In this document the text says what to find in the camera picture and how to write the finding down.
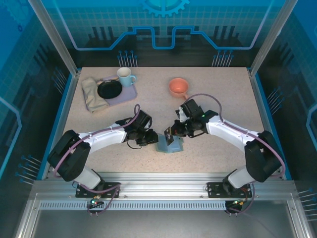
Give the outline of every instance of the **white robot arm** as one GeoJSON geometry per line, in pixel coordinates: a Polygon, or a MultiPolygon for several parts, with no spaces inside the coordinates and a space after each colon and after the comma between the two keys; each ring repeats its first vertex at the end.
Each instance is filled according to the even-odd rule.
{"type": "Polygon", "coordinates": [[[253,181],[264,182],[281,166],[279,159],[259,142],[264,141],[280,155],[276,142],[268,131],[249,131],[224,120],[214,111],[204,112],[193,99],[181,105],[176,113],[179,120],[175,120],[174,125],[165,131],[167,138],[172,138],[167,133],[190,138],[207,133],[224,139],[245,154],[246,165],[234,170],[223,180],[224,189],[228,193],[253,181]],[[202,133],[194,135],[197,130],[202,133]]]}
{"type": "Polygon", "coordinates": [[[149,129],[152,118],[148,114],[140,110],[135,120],[131,121],[132,118],[119,120],[110,127],[94,132],[77,134],[69,130],[50,152],[48,162],[65,181],[76,181],[96,191],[103,190],[105,181],[86,166],[90,154],[128,140],[135,140],[139,146],[158,142],[158,135],[149,129]],[[76,143],[75,148],[67,154],[76,143]]]}

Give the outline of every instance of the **cloth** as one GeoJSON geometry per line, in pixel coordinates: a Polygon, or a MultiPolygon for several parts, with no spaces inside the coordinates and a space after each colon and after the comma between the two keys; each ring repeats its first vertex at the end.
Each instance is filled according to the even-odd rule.
{"type": "Polygon", "coordinates": [[[102,110],[109,106],[109,103],[105,99],[98,95],[97,83],[93,78],[87,78],[81,82],[81,87],[84,92],[84,98],[86,102],[86,108],[91,113],[102,110]]]}

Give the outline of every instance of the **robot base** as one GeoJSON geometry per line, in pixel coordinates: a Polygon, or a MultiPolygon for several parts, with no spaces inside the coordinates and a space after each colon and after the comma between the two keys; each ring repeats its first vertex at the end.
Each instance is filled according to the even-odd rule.
{"type": "MultiPolygon", "coordinates": [[[[249,184],[246,184],[241,188],[245,188],[248,191],[248,198],[252,197],[252,192],[249,184]]],[[[231,192],[231,194],[228,194],[223,189],[222,182],[208,182],[206,190],[208,192],[208,198],[245,198],[246,194],[241,191],[241,188],[231,192]]]]}
{"type": "MultiPolygon", "coordinates": [[[[116,186],[120,184],[119,182],[105,182],[104,183],[104,187],[103,190],[106,190],[108,188],[111,188],[113,186],[116,186]]],[[[113,189],[109,192],[106,192],[104,194],[101,195],[101,198],[112,198],[114,192],[116,189],[113,189]]],[[[119,197],[119,193],[120,190],[118,191],[118,193],[116,194],[116,196],[114,196],[114,198],[118,198],[119,197]]],[[[93,193],[93,192],[89,192],[86,189],[84,189],[83,187],[81,187],[80,185],[77,186],[77,191],[76,191],[76,197],[80,197],[80,198],[92,198],[94,196],[96,196],[97,193],[93,193]]]]}

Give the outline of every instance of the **orange bowl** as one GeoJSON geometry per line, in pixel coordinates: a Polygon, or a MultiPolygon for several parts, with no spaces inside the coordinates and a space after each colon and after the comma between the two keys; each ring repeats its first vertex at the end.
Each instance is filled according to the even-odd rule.
{"type": "Polygon", "coordinates": [[[184,97],[187,99],[188,88],[188,82],[183,78],[174,78],[169,82],[169,92],[175,98],[184,97]]]}

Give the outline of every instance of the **speckled tabletop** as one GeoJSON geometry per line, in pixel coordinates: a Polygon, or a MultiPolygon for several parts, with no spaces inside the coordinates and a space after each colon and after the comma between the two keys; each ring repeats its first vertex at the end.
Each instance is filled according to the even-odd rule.
{"type": "MultiPolygon", "coordinates": [[[[138,103],[152,116],[152,128],[163,134],[177,119],[175,110],[184,102],[169,94],[168,83],[175,77],[189,82],[189,95],[208,93],[217,97],[226,120],[250,130],[263,131],[246,68],[131,68],[138,78],[135,84],[137,98],[91,114],[85,106],[81,81],[88,77],[111,76],[117,70],[117,67],[82,68],[64,131],[72,129],[80,133],[108,127],[116,120],[132,117],[134,105],[138,103]]],[[[218,105],[210,98],[197,97],[195,101],[204,111],[218,112],[218,105]]],[[[245,164],[244,154],[239,149],[216,136],[204,134],[185,138],[183,146],[183,152],[166,154],[157,152],[154,145],[132,150],[126,143],[115,144],[91,154],[87,165],[97,172],[217,173],[230,172],[245,164]]]]}

